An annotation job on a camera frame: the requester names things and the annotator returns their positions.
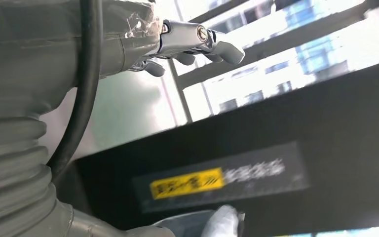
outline yellow label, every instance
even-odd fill
[[[170,198],[220,189],[225,185],[221,168],[184,174],[151,183],[153,199]]]

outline metal robotic fingers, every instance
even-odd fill
[[[130,71],[147,71],[160,77],[165,70],[151,58],[174,58],[184,65],[191,65],[197,54],[205,55],[214,63],[239,64],[245,57],[243,49],[229,42],[223,33],[200,24],[164,20],[158,47],[136,62]]]

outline white wall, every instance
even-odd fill
[[[59,108],[45,114],[47,133],[40,143],[54,152],[68,124],[76,89]],[[91,121],[74,155],[80,158],[176,126],[159,78],[123,72],[100,80]]]

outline sticker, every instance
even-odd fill
[[[153,199],[161,199],[220,189],[224,185],[222,169],[215,168],[153,181],[151,190]]]
[[[292,142],[135,177],[133,186],[142,211],[153,212],[298,191],[309,181]]]

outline metal frame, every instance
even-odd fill
[[[232,0],[192,19],[190,22],[202,24],[203,22],[231,10],[232,8],[235,8],[247,1],[249,0]],[[364,20],[365,13],[368,10],[378,6],[379,0],[366,0],[360,5],[329,15],[305,26],[256,44],[245,49],[246,56],[239,65],[212,63],[178,76],[176,68],[171,60],[170,65],[172,74],[174,76],[188,122],[192,122],[192,118],[184,95],[185,88],[341,30],[354,23]]]

